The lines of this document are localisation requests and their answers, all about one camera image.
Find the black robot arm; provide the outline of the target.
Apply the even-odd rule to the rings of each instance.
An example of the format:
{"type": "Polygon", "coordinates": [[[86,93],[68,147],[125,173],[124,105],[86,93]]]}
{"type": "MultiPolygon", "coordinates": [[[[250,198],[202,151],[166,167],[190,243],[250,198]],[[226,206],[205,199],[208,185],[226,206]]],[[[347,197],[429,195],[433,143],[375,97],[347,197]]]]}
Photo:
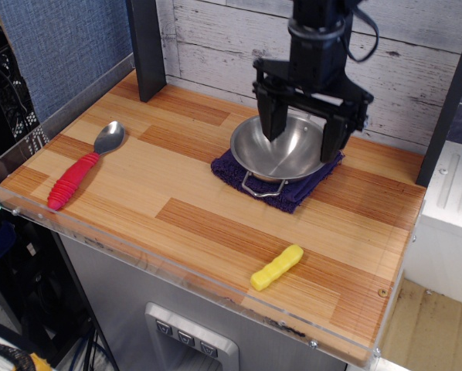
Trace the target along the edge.
{"type": "Polygon", "coordinates": [[[358,17],[375,33],[376,23],[357,1],[295,1],[288,21],[288,60],[258,58],[253,91],[262,132],[269,141],[282,135],[289,107],[324,118],[321,161],[332,162],[354,131],[361,131],[374,97],[345,73],[352,21],[358,17]]]}

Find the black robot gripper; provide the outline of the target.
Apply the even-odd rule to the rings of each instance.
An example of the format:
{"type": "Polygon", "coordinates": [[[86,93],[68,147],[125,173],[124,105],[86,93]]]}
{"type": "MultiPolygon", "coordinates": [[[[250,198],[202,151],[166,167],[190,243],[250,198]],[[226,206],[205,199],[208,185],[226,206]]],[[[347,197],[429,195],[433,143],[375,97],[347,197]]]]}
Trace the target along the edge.
{"type": "Polygon", "coordinates": [[[289,107],[326,119],[321,162],[332,162],[350,134],[362,130],[373,96],[351,81],[345,72],[349,38],[305,39],[294,36],[289,60],[258,58],[253,62],[253,92],[263,135],[268,141],[280,136],[289,107]]]}

